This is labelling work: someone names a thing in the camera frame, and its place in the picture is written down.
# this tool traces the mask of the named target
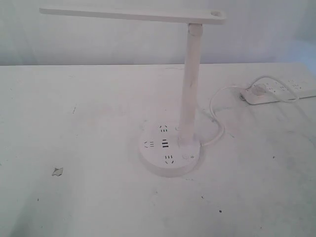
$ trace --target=white power strip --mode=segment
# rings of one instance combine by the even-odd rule
[[[310,77],[302,77],[295,79],[278,78],[290,87],[300,99],[316,96],[316,79],[311,75]],[[295,99],[294,96],[280,83],[273,81],[270,78],[263,78],[259,80],[254,86],[259,86],[267,91],[277,95],[284,100]],[[245,90],[240,90],[241,99],[247,101],[251,105],[265,104],[277,102],[278,100],[268,93],[258,95],[258,91],[254,87]]]

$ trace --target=wall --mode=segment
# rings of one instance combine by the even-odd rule
[[[204,27],[202,62],[233,63],[284,55],[308,0],[1,0],[0,65],[184,62],[184,24],[40,15],[41,4],[221,9],[228,21]]]

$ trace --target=table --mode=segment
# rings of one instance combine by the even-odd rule
[[[226,90],[226,134],[192,172],[145,169],[138,138],[157,115],[178,120],[183,68],[0,67],[0,236],[315,236],[316,98],[250,106]],[[296,63],[201,65],[201,140],[217,131],[212,94],[263,74],[311,76]]]

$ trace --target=power outlet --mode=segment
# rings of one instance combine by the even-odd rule
[[[301,78],[298,77],[296,79],[278,79],[284,82],[288,87],[290,87],[301,99],[316,96],[316,79],[312,76]],[[294,96],[283,85],[270,78],[263,78],[254,85],[259,87],[264,86],[266,90],[276,94],[282,99],[295,99]],[[262,95],[254,93],[253,88],[248,90],[242,89],[240,93],[241,99],[247,101],[251,105],[265,104],[278,101],[276,98],[267,93]]]

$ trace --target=white cable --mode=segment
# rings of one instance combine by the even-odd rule
[[[285,102],[285,103],[294,103],[296,102],[297,100],[299,100],[299,97],[298,95],[289,87],[287,86],[285,83],[283,83],[282,81],[280,81],[279,79],[275,78],[275,77],[272,77],[272,76],[269,76],[269,75],[263,75],[263,76],[260,76],[258,78],[256,78],[251,84],[250,86],[248,87],[242,87],[242,86],[238,86],[238,85],[231,85],[231,86],[226,86],[224,88],[221,88],[219,89],[213,96],[212,98],[210,99],[209,101],[209,112],[212,116],[212,118],[217,122],[218,124],[218,127],[219,127],[219,130],[218,130],[218,133],[217,135],[211,139],[210,141],[208,142],[205,142],[203,144],[201,144],[202,146],[208,146],[210,144],[213,144],[215,143],[216,141],[218,141],[225,133],[225,126],[222,122],[219,121],[219,119],[217,118],[216,114],[215,114],[215,111],[213,110],[213,101],[214,101],[214,98],[218,95],[219,92],[223,91],[223,90],[226,90],[226,89],[230,89],[230,88],[239,88],[239,89],[245,89],[245,90],[248,90],[250,89],[258,80],[262,79],[262,78],[270,78],[272,80],[275,80],[277,81],[278,83],[280,83],[281,85],[283,85],[286,89],[288,89],[288,91],[295,97],[295,99],[293,100],[283,100],[282,98],[278,97],[277,95],[275,95],[274,93],[271,93],[269,91],[265,91],[266,93],[272,95],[273,97],[275,97],[277,100],[279,101],[282,101],[282,102]]]

